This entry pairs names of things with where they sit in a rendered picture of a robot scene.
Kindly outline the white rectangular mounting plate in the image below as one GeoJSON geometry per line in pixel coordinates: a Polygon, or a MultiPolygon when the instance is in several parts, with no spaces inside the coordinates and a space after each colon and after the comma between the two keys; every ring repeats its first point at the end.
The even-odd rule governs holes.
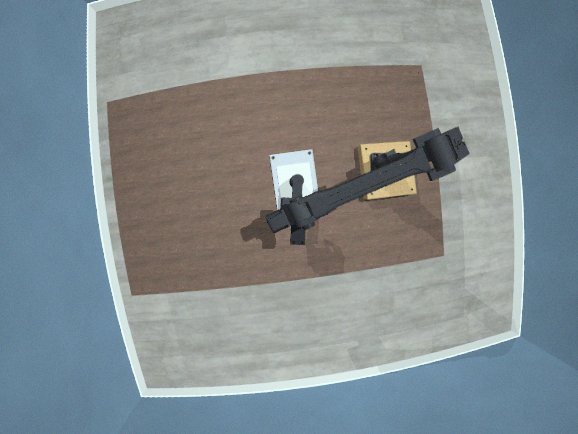
{"type": "Polygon", "coordinates": [[[312,150],[274,154],[274,155],[270,155],[270,159],[271,159],[271,167],[272,167],[272,174],[273,174],[273,181],[274,181],[274,188],[275,188],[275,195],[276,195],[276,202],[277,202],[277,210],[280,209],[280,205],[281,205],[281,195],[280,195],[280,187],[279,187],[279,180],[278,180],[278,173],[277,173],[277,167],[278,166],[285,166],[285,165],[292,165],[292,164],[300,164],[300,163],[308,163],[309,162],[311,179],[312,179],[312,186],[313,186],[313,193],[318,191],[312,150]]]}

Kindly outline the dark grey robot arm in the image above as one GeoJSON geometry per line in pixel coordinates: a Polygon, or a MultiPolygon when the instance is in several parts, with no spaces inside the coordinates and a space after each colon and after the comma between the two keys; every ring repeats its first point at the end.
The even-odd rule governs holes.
{"type": "Polygon", "coordinates": [[[315,226],[314,222],[320,217],[345,203],[416,174],[427,173],[429,180],[434,181],[455,172],[454,164],[470,153],[461,140],[463,136],[459,126],[440,134],[437,128],[414,138],[416,148],[404,154],[396,153],[395,149],[384,154],[371,153],[370,172],[337,187],[296,197],[296,200],[290,200],[287,208],[266,215],[271,231],[274,234],[291,226],[290,244],[305,245],[306,230],[315,226]],[[434,168],[429,164],[431,159],[434,168]]]}

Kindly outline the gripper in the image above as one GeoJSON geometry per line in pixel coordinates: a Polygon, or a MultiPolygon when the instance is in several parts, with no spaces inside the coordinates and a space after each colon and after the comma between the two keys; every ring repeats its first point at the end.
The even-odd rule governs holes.
{"type": "Polygon", "coordinates": [[[282,198],[281,198],[280,209],[281,209],[281,208],[284,208],[284,209],[287,208],[287,207],[288,207],[287,205],[290,204],[290,200],[292,200],[292,199],[294,199],[294,198],[282,197],[282,198]]]}

